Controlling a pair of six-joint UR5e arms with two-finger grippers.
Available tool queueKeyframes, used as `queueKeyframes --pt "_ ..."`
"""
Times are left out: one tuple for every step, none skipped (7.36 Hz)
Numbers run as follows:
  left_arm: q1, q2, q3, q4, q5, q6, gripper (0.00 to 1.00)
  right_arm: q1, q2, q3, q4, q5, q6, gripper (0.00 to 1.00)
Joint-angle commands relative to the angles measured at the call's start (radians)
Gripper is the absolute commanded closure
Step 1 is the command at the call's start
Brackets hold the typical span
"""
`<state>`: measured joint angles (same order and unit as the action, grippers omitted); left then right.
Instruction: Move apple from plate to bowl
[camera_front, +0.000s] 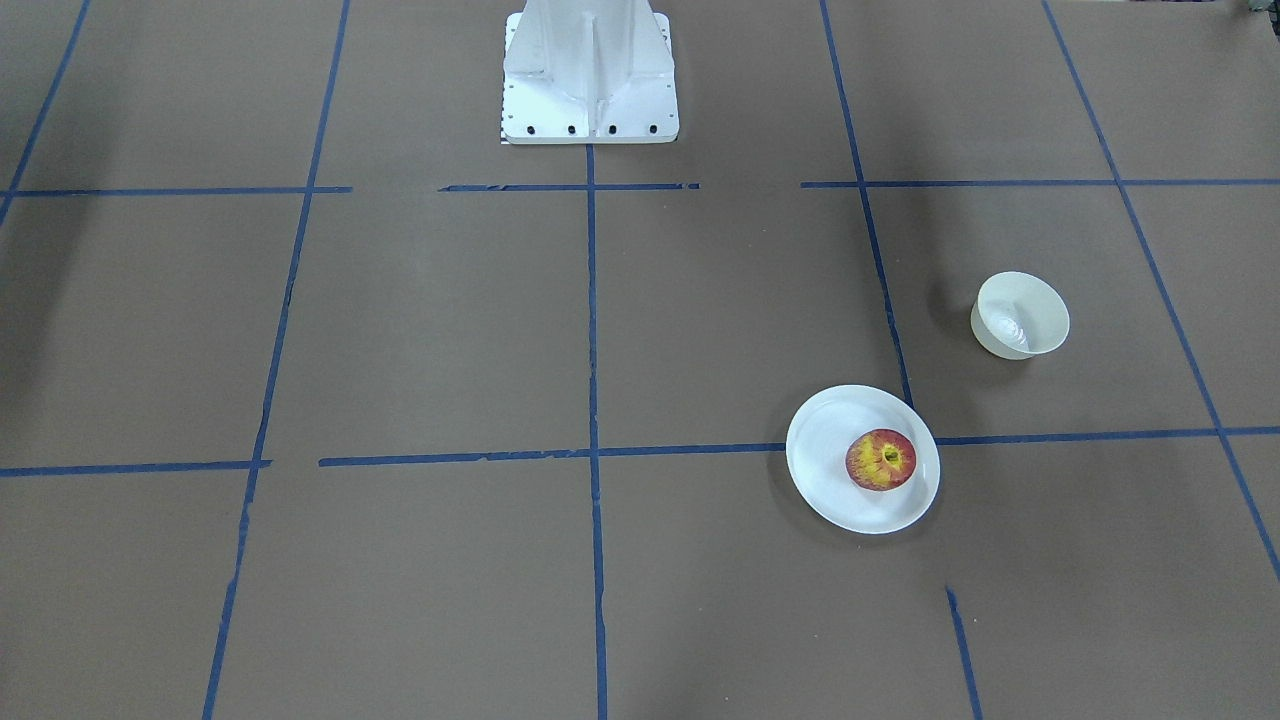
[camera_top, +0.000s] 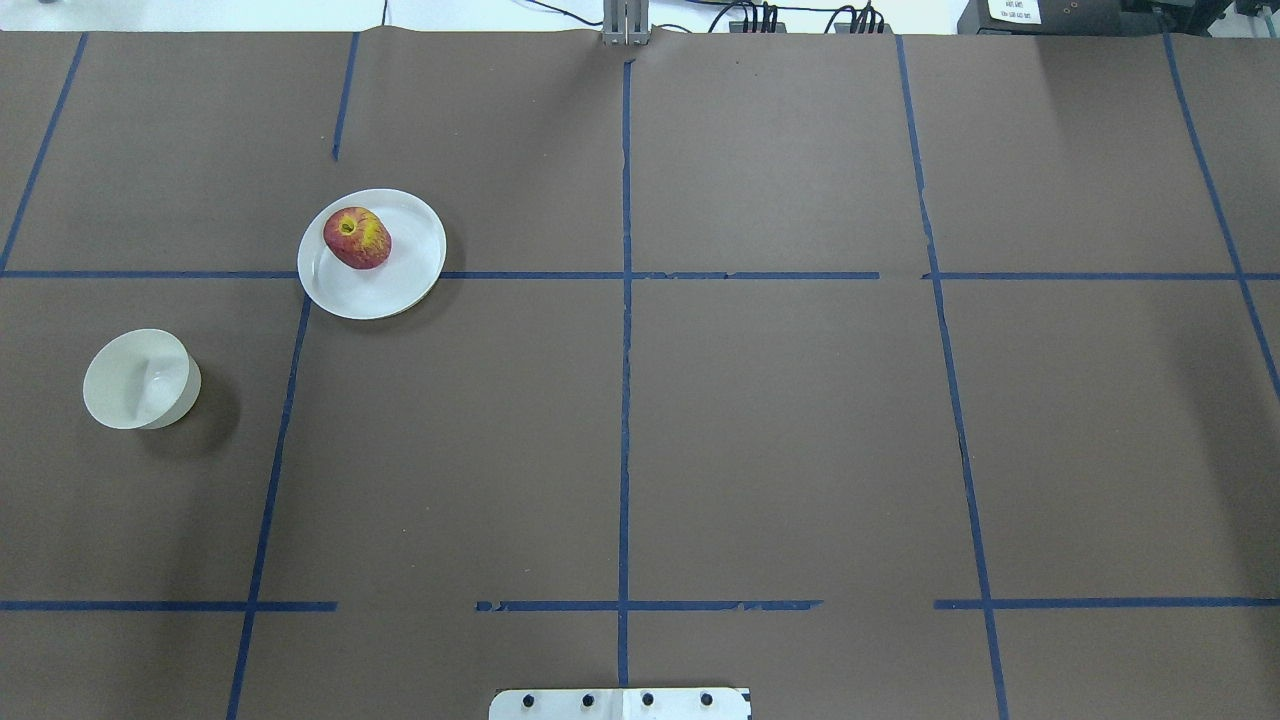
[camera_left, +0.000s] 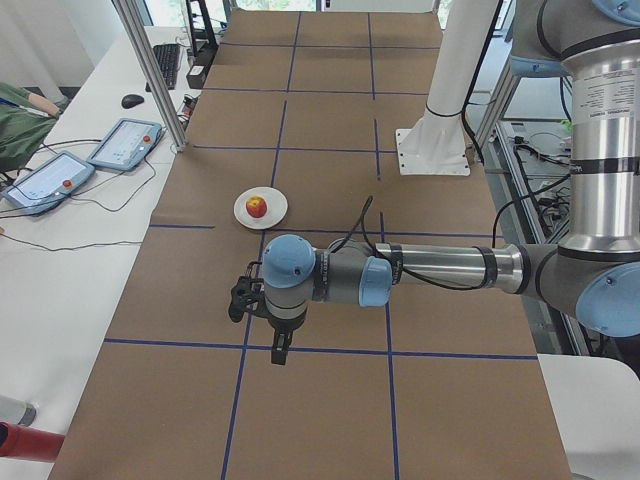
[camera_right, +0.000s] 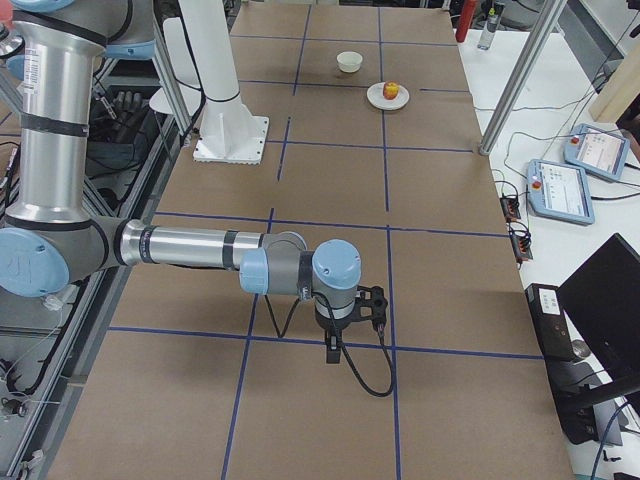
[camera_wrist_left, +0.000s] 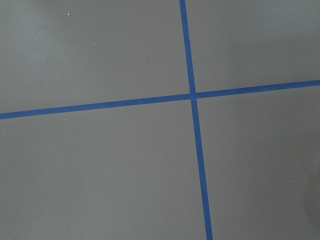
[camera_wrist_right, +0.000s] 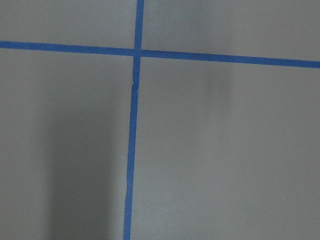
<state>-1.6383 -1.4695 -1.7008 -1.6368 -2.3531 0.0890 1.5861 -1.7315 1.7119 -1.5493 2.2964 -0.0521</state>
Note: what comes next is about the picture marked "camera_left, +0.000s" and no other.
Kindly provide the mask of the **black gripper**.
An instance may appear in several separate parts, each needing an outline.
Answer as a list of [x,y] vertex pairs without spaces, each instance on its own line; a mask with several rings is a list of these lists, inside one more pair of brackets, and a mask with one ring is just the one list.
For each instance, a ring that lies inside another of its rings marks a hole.
[[302,325],[302,317],[298,316],[291,319],[274,317],[269,320],[269,324],[274,329],[274,338],[271,346],[271,363],[275,365],[285,365],[290,343],[293,339],[293,332]]

